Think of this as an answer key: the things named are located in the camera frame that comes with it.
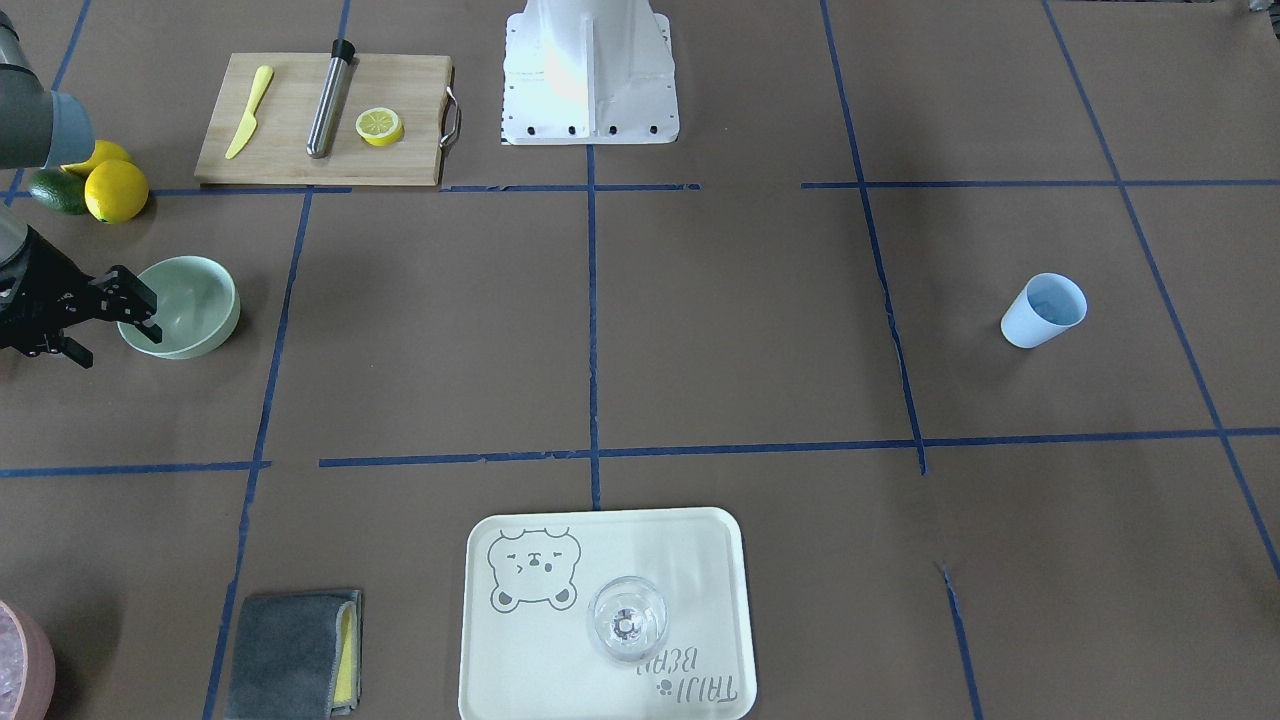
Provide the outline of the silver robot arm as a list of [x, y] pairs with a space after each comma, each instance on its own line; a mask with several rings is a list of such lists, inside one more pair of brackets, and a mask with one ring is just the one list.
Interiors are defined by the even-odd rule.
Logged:
[[[72, 95], [45, 88], [1, 15], [1, 165], [52, 168], [90, 158], [93, 127]], [[51, 354], [82, 368], [93, 355], [65, 334], [88, 320], [132, 325], [154, 343], [163, 329], [154, 316], [157, 296], [136, 274], [115, 265], [102, 275], [83, 273], [9, 206], [1, 218], [1, 346], [27, 357]]]

